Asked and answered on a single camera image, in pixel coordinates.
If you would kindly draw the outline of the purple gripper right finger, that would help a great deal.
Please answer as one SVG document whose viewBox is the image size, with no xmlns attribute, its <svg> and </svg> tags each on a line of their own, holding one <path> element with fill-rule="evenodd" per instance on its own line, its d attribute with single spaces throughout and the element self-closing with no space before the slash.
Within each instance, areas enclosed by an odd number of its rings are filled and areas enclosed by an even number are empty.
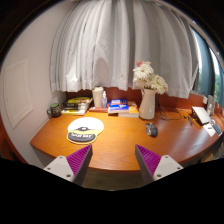
<svg viewBox="0 0 224 224">
<path fill-rule="evenodd" d="M 146 184 L 152 183 L 182 169 L 182 166 L 169 155 L 159 156 L 140 145 L 135 145 L 135 157 Z"/>
</svg>

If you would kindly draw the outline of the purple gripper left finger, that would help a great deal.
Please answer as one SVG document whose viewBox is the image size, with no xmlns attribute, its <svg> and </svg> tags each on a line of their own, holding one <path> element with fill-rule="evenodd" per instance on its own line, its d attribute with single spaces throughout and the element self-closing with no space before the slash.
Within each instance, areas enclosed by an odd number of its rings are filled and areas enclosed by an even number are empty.
<svg viewBox="0 0 224 224">
<path fill-rule="evenodd" d="M 58 156 L 44 170 L 81 186 L 92 155 L 92 145 L 87 145 L 67 157 Z"/>
</svg>

